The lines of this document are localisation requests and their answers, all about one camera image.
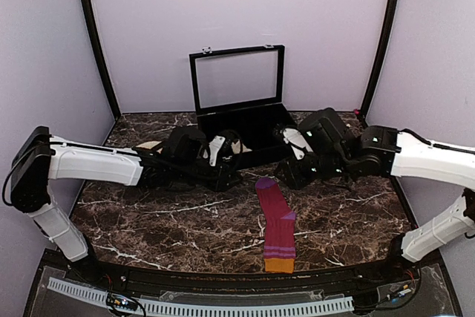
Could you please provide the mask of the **brown and white sock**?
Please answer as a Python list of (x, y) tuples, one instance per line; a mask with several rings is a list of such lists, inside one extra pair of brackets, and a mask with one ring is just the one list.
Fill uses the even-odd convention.
[(231, 143), (231, 150), (234, 155), (252, 151), (250, 148), (247, 148), (240, 140), (236, 140)]

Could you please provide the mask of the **maroon purple orange sock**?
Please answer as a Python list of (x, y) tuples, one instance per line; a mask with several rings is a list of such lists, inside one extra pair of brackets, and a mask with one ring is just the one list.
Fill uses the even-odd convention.
[(294, 273), (296, 213), (287, 201), (276, 181), (263, 177), (255, 184), (258, 200), (266, 219), (263, 258), (265, 271)]

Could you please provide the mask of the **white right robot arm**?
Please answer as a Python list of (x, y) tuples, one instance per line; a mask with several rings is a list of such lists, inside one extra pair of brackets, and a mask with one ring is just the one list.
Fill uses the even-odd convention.
[(454, 198), (437, 204), (417, 228), (394, 238), (379, 277), (393, 283), (430, 252), (466, 235), (474, 237), (474, 149), (425, 139), (416, 132), (370, 126), (358, 136), (324, 128), (286, 127), (279, 133), (292, 155), (278, 166), (285, 184), (301, 189), (314, 180), (390, 177), (419, 181), (430, 192), (453, 187)]

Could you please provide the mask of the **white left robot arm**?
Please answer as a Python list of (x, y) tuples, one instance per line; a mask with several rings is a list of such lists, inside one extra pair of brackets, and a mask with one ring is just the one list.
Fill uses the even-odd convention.
[(238, 169), (243, 154), (243, 141), (232, 130), (208, 140), (197, 128), (176, 127), (165, 140), (112, 148), (66, 140), (39, 126), (13, 159), (1, 198), (6, 206), (33, 219), (76, 263), (79, 276), (89, 284), (99, 284), (105, 277), (104, 266), (93, 259), (86, 237), (57, 206), (50, 181), (92, 180), (146, 188), (183, 183), (222, 192), (241, 181)]

